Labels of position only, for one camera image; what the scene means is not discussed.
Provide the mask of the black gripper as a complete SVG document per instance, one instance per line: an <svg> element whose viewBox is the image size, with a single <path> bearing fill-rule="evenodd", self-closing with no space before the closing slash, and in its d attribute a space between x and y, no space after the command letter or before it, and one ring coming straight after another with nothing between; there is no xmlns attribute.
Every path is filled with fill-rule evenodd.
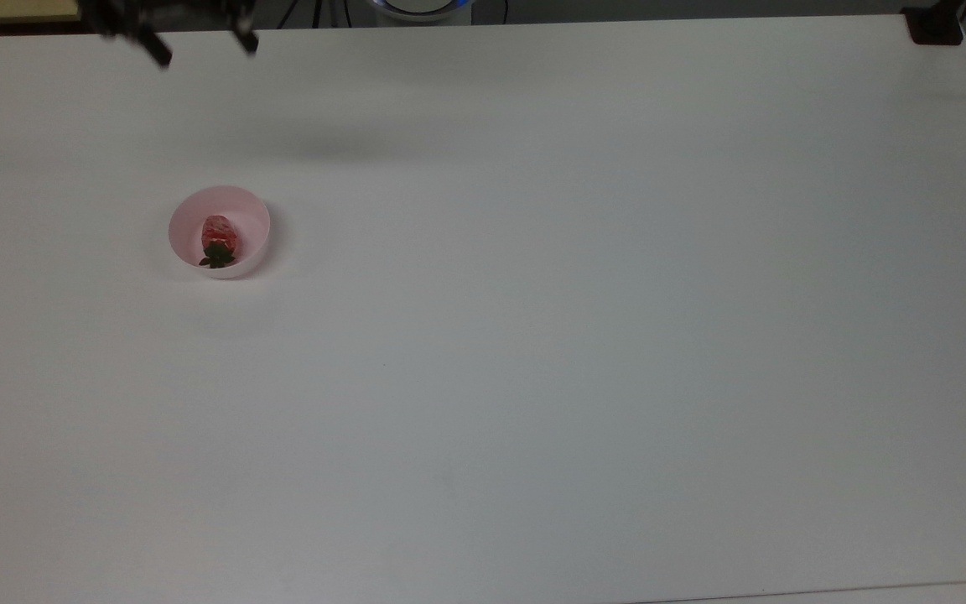
<svg viewBox="0 0 966 604"><path fill-rule="evenodd" d="M81 22L103 37L135 37L160 69L169 68L172 50L158 32L212 27L234 35L248 56L257 53L254 1L80 1Z"/></svg>

